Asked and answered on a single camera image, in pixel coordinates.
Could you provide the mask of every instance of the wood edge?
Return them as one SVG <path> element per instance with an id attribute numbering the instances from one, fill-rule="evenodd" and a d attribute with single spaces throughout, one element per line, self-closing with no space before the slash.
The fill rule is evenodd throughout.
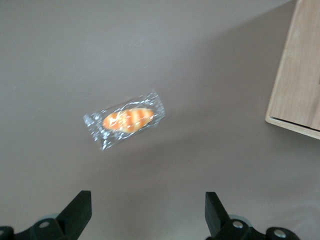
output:
<path id="1" fill-rule="evenodd" d="M 317 130 L 313 130 L 311 128 L 308 127 L 304 127 L 301 125 L 297 125 L 294 123 L 290 123 L 287 121 L 283 121 L 281 119 L 277 119 L 277 118 L 273 118 L 271 116 L 266 116 L 265 117 L 265 121 L 269 124 L 273 124 L 291 131 L 294 131 L 296 133 L 300 133 L 303 135 L 307 135 L 309 137 L 315 138 L 315 139 L 319 139 L 320 140 L 320 131 Z"/>
<path id="2" fill-rule="evenodd" d="M 288 54 L 288 45 L 290 43 L 291 36 L 293 35 L 293 32 L 294 32 L 295 23 L 296 23 L 296 21 L 298 19 L 297 16 L 298 16 L 300 5 L 301 5 L 300 3 L 303 0 L 295 0 L 295 1 L 296 1 L 296 3 L 295 3 L 293 15 L 292 15 L 291 23 L 290 23 L 290 26 L 289 26 L 288 34 L 286 36 L 286 40 L 285 40 L 284 48 L 283 48 L 283 51 L 282 51 L 282 56 L 281 56 L 281 59 L 280 59 L 279 67 L 278 67 L 278 70 L 277 70 L 277 73 L 276 73 L 276 76 L 275 76 L 275 81 L 274 81 L 274 84 L 273 84 L 273 87 L 272 87 L 269 104 L 268 104 L 268 107 L 267 107 L 267 110 L 266 110 L 266 119 L 267 119 L 268 116 L 271 116 L 271 109 L 272 109 L 273 104 L 274 104 L 274 97 L 275 97 L 275 94 L 276 94 L 276 91 L 277 91 L 277 88 L 278 88 L 278 85 L 279 85 L 279 82 L 280 82 L 280 79 L 281 79 L 281 74 L 282 74 L 282 70 L 283 70 L 283 67 L 284 67 L 284 64 L 285 64 L 285 59 L 286 59 L 287 54 Z"/>

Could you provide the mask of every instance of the plastic wrapper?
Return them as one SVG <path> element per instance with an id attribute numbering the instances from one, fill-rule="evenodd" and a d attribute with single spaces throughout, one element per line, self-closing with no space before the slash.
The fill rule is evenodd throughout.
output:
<path id="1" fill-rule="evenodd" d="M 165 115 L 160 97 L 156 92 L 151 92 L 86 114 L 83 120 L 100 149 L 105 150 L 145 129 L 157 126 Z"/>

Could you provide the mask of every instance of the candy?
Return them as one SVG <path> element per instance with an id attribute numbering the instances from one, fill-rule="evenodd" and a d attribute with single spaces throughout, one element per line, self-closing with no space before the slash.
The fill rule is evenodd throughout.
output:
<path id="1" fill-rule="evenodd" d="M 111 113 L 103 120 L 103 127 L 124 133 L 134 133 L 150 123 L 155 113 L 148 108 L 132 108 Z"/>

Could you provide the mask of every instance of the table surface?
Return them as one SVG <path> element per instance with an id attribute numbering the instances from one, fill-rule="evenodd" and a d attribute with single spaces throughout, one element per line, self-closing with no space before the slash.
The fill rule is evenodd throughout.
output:
<path id="1" fill-rule="evenodd" d="M 0 1 L 0 225 L 92 191 L 80 240 L 205 239 L 205 192 L 255 229 L 320 235 L 320 141 L 265 122 L 295 1 Z M 156 90 L 106 151 L 85 114 Z"/>

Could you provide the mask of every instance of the wrapped candy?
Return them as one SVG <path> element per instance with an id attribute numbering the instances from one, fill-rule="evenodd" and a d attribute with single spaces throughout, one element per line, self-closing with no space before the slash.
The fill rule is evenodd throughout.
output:
<path id="1" fill-rule="evenodd" d="M 83 120 L 100 149 L 108 149 L 128 137 L 155 127 L 166 115 L 156 92 L 92 114 Z"/>

